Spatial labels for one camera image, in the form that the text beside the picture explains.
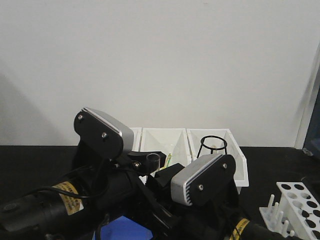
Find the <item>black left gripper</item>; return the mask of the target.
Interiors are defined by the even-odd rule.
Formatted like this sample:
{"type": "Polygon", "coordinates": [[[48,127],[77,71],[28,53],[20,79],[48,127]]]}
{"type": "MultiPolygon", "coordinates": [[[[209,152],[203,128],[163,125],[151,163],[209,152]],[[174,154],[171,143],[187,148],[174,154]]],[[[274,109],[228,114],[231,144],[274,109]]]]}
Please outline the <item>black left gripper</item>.
{"type": "Polygon", "coordinates": [[[103,226],[125,216],[151,230],[156,240],[174,240],[180,218],[164,208],[157,198],[171,196],[171,180],[184,166],[180,163],[149,173],[147,155],[160,155],[160,168],[166,155],[161,151],[131,151],[116,159],[104,159],[82,140],[79,141],[72,170],[81,210],[94,225],[95,239],[100,239],[103,226]],[[146,184],[141,177],[147,177],[146,184]]]}

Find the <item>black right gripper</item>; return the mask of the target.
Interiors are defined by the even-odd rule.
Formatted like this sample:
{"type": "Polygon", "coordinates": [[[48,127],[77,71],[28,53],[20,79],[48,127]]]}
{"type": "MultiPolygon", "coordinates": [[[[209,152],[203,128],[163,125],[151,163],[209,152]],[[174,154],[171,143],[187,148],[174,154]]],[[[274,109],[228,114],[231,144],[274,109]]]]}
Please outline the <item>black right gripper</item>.
{"type": "Polygon", "coordinates": [[[178,240],[241,240],[238,222],[243,219],[239,194],[234,181],[228,183],[203,206],[178,205],[181,217],[178,240]]]}

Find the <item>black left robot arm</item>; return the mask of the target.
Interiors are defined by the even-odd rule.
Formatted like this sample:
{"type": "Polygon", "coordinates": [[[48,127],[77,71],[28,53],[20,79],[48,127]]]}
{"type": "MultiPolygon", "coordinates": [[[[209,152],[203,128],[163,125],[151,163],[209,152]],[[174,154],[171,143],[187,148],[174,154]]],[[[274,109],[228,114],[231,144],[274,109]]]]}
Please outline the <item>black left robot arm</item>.
{"type": "Polygon", "coordinates": [[[151,231],[154,240],[181,240],[183,220],[172,213],[174,164],[156,171],[165,155],[124,150],[122,142],[81,140],[72,170],[52,186],[42,186],[0,207],[3,240],[79,240],[102,238],[102,229],[126,217],[151,231]]]}

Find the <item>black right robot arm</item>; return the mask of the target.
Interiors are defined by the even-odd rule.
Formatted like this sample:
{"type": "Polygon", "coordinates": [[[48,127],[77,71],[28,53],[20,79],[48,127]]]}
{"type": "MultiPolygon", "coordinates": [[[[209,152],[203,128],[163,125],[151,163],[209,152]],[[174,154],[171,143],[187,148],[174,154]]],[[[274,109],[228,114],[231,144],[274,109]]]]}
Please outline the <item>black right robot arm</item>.
{"type": "Polygon", "coordinates": [[[170,190],[182,217],[181,236],[187,240],[284,239],[245,216],[233,179],[172,181],[170,190]]]}

